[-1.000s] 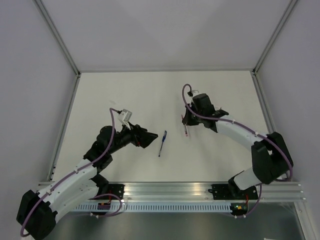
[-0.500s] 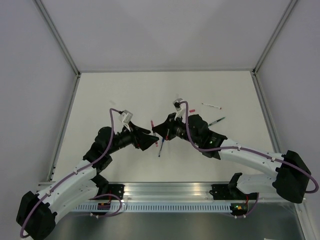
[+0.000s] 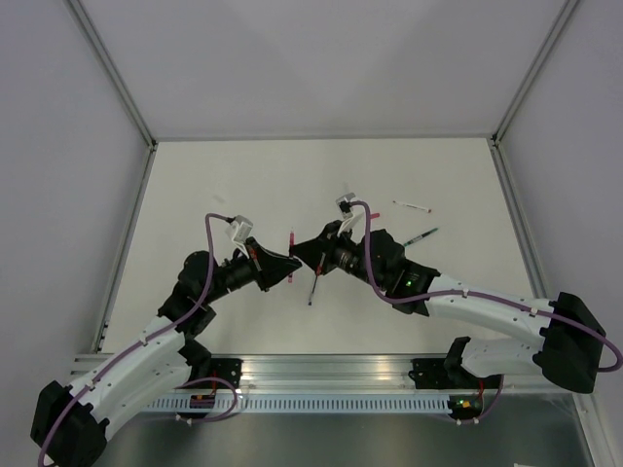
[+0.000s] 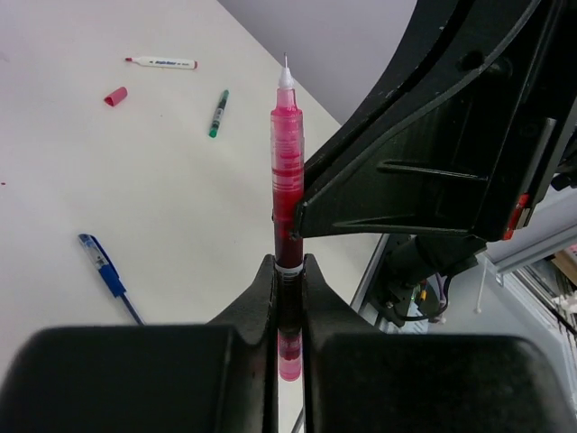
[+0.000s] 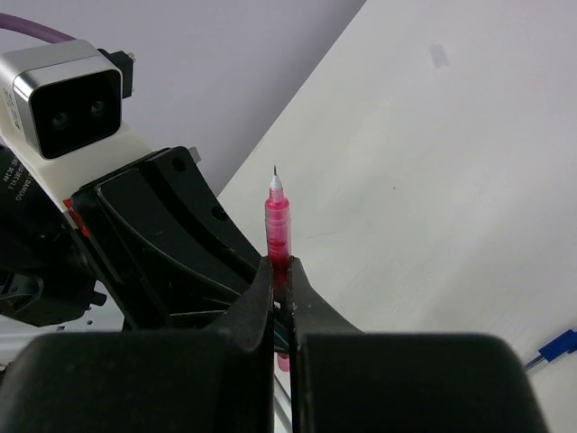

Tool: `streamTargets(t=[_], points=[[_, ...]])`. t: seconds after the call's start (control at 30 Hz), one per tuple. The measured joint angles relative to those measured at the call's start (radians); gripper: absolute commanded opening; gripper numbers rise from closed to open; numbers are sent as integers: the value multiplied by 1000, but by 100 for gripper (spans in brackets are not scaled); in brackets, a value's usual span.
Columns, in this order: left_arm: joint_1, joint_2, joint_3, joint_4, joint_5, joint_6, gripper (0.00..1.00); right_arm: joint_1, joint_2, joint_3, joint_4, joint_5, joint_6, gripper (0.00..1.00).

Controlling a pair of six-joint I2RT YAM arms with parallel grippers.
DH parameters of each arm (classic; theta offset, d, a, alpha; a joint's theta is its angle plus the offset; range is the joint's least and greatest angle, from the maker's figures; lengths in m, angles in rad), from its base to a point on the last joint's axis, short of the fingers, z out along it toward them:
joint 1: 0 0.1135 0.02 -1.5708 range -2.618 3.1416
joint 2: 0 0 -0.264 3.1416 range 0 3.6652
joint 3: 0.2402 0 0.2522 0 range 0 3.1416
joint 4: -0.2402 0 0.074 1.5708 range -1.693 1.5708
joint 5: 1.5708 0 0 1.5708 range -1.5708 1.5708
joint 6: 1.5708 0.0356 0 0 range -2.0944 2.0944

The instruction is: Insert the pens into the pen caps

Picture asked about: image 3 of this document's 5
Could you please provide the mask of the blue gel pen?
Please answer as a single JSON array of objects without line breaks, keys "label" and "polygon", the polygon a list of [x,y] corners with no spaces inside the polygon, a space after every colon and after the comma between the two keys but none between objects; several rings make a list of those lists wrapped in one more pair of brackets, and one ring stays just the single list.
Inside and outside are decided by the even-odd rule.
[{"label": "blue gel pen", "polygon": [[315,295],[315,291],[317,289],[318,279],[319,279],[319,276],[315,275],[314,279],[313,279],[313,282],[312,282],[311,290],[310,290],[310,293],[309,293],[309,296],[308,296],[308,306],[312,306],[313,298],[314,298],[314,295]]}]

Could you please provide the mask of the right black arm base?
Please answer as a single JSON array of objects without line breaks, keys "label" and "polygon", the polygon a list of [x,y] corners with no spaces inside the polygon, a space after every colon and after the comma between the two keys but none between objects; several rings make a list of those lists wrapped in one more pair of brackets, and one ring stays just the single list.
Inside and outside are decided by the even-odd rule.
[{"label": "right black arm base", "polygon": [[456,375],[451,375],[444,367],[444,361],[444,358],[414,358],[408,377],[417,389],[479,390],[481,387],[498,389],[500,386],[500,375],[475,377],[463,368],[459,368]]}]

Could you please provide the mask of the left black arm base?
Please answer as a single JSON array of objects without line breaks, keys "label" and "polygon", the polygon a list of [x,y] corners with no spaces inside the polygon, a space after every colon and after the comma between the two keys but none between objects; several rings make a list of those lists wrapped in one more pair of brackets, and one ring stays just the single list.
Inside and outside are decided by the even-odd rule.
[{"label": "left black arm base", "polygon": [[212,357],[209,365],[194,367],[188,381],[193,381],[191,388],[218,390],[226,389],[227,386],[217,378],[224,379],[234,388],[239,388],[240,378],[242,376],[243,361],[238,358]]}]

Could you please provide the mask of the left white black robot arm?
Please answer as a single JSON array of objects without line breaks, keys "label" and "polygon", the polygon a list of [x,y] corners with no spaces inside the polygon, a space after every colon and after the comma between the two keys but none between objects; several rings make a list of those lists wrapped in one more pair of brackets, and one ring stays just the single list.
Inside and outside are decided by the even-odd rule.
[{"label": "left white black robot arm", "polygon": [[132,418],[167,392],[206,384],[211,354],[196,338],[216,313],[211,303],[248,285],[268,291],[301,262],[262,247],[217,263],[209,252],[189,255],[171,295],[138,337],[66,385],[54,380],[39,394],[30,437],[41,466],[91,466]]}]

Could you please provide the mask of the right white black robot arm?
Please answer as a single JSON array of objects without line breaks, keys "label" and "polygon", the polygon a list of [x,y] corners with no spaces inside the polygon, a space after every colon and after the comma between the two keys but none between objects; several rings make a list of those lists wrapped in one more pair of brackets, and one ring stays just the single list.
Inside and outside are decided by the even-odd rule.
[{"label": "right white black robot arm", "polygon": [[451,384],[541,375],[568,391],[593,392],[605,330],[579,297],[497,296],[407,259],[404,247],[385,230],[354,242],[340,226],[338,221],[326,225],[317,237],[291,246],[291,254],[320,275],[341,269],[376,285],[384,301],[404,314],[454,319],[499,334],[496,340],[454,340],[443,363]]}]

